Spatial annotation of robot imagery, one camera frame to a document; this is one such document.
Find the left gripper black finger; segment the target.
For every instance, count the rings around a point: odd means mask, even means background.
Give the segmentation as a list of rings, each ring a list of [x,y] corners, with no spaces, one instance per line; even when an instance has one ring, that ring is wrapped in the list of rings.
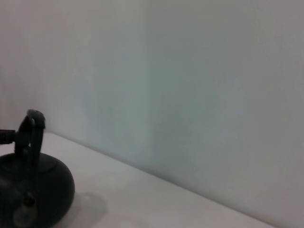
[[[15,130],[3,130],[0,129],[0,145],[11,144],[16,140]]]

